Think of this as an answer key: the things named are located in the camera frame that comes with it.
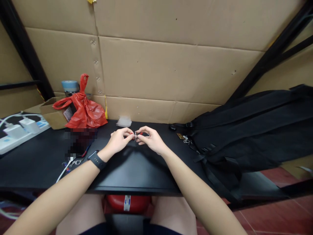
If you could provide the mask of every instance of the small brown box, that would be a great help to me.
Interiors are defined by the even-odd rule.
[[[71,108],[68,106],[61,110],[55,110],[52,105],[65,97],[53,97],[40,106],[41,115],[47,120],[54,130],[65,128],[73,116]]]

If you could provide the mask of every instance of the black metal shelf frame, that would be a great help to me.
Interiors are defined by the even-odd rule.
[[[34,81],[0,84],[0,90],[37,85],[45,100],[54,97],[35,49],[11,0],[0,1],[0,20]]]
[[[227,102],[244,97],[266,72],[300,52],[304,48],[310,46],[313,43],[313,36],[310,36],[298,45],[284,52],[302,32],[302,30],[310,23],[312,17],[313,1],[307,0],[300,11],[291,20],[271,47],[265,52],[262,58],[254,66]]]

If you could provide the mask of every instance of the power strip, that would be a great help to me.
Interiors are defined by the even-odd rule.
[[[40,132],[36,134],[32,134],[27,132],[27,135],[19,138],[19,139],[13,139],[10,136],[5,136],[0,139],[0,155],[5,154],[6,152],[9,152],[10,150],[16,148],[17,146],[21,145],[22,143],[25,143],[27,140],[30,140],[31,138],[35,137],[36,135],[44,132],[45,130],[50,128],[50,125],[48,122],[38,121],[37,125],[40,129]]]

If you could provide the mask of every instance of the black desk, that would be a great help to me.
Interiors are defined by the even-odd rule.
[[[145,125],[157,130],[165,144],[214,189],[205,176],[201,163],[193,162],[191,156],[195,152],[183,143],[175,132],[170,131],[167,124],[133,122],[130,128],[136,131]],[[91,145],[87,156],[97,149],[102,149],[109,141],[110,134],[118,128],[113,120],[98,128],[97,139]],[[64,129],[48,129],[7,153],[0,159],[0,191],[40,192],[52,186],[64,169],[62,162],[65,161],[65,153],[70,146],[70,140],[66,136],[68,133]],[[79,184],[79,181],[80,179],[77,179],[73,184]],[[259,200],[258,203],[287,198],[286,194],[260,172],[244,173],[240,188],[244,199]],[[135,141],[130,141],[121,152],[110,159],[106,169],[100,172],[87,192],[181,195],[162,157],[146,145],[139,146]],[[232,209],[238,208],[242,206],[235,205]]]

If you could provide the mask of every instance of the black smartwatch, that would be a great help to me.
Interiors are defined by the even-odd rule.
[[[98,153],[99,150],[96,150],[91,154],[87,159],[92,161],[93,164],[95,164],[100,170],[103,170],[103,168],[106,166],[106,162],[102,161],[101,158],[99,158]]]

